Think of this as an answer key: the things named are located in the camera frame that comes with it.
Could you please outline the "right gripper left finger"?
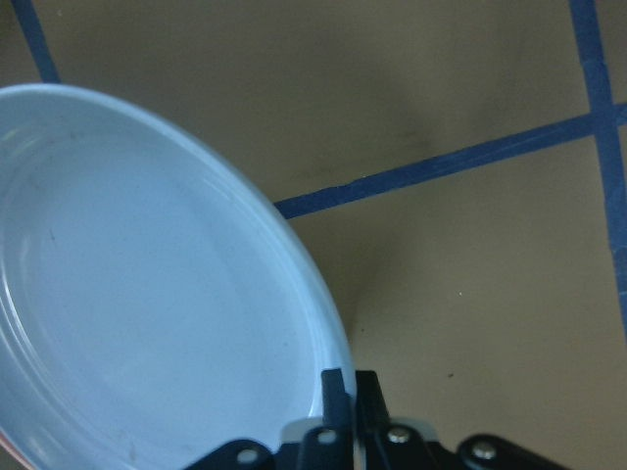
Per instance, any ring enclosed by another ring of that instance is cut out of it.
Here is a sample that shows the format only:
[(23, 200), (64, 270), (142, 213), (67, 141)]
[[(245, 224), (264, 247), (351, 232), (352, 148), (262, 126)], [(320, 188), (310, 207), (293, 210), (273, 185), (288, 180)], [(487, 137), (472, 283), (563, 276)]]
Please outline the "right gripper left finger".
[(322, 425), (320, 436), (333, 436), (353, 431), (353, 403), (345, 389), (342, 371), (339, 368), (321, 372)]

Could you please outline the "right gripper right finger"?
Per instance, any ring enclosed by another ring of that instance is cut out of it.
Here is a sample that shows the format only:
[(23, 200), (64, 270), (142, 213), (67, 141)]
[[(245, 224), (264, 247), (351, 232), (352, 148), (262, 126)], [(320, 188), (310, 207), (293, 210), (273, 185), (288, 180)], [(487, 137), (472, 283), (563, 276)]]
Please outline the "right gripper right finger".
[(377, 374), (372, 370), (356, 371), (357, 395), (355, 417), (357, 437), (365, 441), (380, 434), (391, 423), (389, 411)]

